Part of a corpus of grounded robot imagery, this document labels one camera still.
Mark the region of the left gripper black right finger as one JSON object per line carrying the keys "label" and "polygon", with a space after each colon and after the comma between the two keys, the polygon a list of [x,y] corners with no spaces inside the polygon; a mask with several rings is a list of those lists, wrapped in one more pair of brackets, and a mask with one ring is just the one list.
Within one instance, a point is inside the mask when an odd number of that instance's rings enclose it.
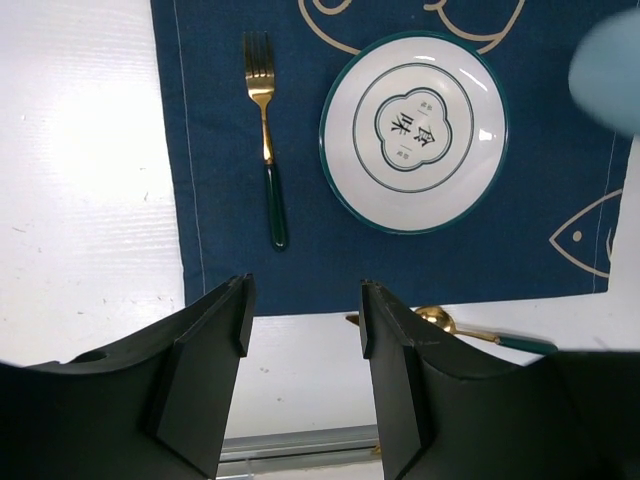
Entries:
{"label": "left gripper black right finger", "polygon": [[361,284],[359,328],[388,479],[635,479],[639,356],[560,351],[525,366]]}

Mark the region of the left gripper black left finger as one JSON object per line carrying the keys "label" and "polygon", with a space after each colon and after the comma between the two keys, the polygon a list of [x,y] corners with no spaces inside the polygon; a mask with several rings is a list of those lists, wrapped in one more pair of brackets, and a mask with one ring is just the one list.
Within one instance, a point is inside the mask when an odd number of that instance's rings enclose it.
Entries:
{"label": "left gripper black left finger", "polygon": [[235,276],[67,363],[3,364],[2,477],[214,478],[255,299]]}

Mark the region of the gold knife green handle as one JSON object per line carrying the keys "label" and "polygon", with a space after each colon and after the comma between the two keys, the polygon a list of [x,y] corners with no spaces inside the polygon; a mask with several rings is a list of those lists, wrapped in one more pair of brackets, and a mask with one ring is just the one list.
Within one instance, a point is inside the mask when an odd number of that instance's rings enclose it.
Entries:
{"label": "gold knife green handle", "polygon": [[358,326],[360,324],[359,321],[359,316],[358,315],[347,315],[346,316],[346,320],[356,326]]}

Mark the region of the white plate with dark rim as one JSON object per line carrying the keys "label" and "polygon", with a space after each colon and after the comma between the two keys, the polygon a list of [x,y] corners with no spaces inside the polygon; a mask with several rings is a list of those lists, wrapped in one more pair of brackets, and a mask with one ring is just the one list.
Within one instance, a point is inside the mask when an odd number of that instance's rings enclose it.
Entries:
{"label": "white plate with dark rim", "polygon": [[384,37],[339,73],[319,151],[344,208],[383,232],[419,235],[471,213],[509,145],[506,93],[478,53],[447,34]]}

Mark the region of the blue placemat with whale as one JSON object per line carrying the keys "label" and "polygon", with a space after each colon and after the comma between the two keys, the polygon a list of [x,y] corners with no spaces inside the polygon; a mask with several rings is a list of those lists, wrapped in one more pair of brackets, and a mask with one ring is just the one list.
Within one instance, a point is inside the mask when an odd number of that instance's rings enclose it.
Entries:
{"label": "blue placemat with whale", "polygon": [[[631,142],[588,118],[568,87],[580,40],[629,1],[155,1],[151,5],[185,300],[255,276],[261,315],[352,310],[362,279],[411,304],[600,293],[609,286]],[[351,215],[319,151],[321,111],[361,49],[407,31],[447,34],[489,63],[510,133],[500,175],[460,221],[396,235]],[[268,122],[288,247],[270,241],[260,109],[243,34],[266,32]]]}

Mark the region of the gold spoon green handle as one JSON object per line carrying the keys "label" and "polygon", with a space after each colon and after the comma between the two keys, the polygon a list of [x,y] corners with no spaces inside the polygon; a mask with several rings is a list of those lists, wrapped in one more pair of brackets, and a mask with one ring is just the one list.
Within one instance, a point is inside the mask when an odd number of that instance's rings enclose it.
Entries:
{"label": "gold spoon green handle", "polygon": [[454,318],[440,306],[422,306],[417,308],[415,313],[425,321],[438,326],[451,335],[467,336],[487,341],[504,348],[538,355],[549,355],[558,351],[558,347],[555,344],[541,339],[518,337],[504,333],[460,329],[455,323]]}

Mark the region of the gold fork green handle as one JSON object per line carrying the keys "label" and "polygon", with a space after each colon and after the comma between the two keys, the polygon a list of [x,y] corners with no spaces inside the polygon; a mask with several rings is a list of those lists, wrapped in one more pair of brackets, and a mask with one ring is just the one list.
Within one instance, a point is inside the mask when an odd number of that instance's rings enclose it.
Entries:
{"label": "gold fork green handle", "polygon": [[260,109],[270,241],[276,251],[282,252],[288,247],[289,235],[280,176],[275,163],[268,122],[268,106],[275,94],[275,68],[268,34],[245,32],[243,53],[248,96]]}

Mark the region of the light blue mug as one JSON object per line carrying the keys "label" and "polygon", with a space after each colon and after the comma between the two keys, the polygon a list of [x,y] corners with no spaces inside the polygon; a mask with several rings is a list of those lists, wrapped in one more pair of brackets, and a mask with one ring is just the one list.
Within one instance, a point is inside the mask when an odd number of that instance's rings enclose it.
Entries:
{"label": "light blue mug", "polygon": [[623,136],[639,134],[639,10],[597,23],[579,42],[568,86],[576,105]]}

